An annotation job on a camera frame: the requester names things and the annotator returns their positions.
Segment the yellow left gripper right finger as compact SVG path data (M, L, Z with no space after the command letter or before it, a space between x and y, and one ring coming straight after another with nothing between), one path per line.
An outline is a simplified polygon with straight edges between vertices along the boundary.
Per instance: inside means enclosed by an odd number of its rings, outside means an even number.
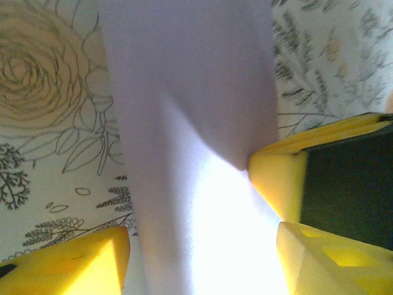
M295 222L276 246L290 294L392 294L392 251Z

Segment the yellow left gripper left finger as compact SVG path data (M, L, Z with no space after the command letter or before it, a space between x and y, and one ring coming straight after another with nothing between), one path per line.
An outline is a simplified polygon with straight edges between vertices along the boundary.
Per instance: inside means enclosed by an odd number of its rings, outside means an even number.
M130 259L123 226L48 246L1 264L1 294L121 294Z

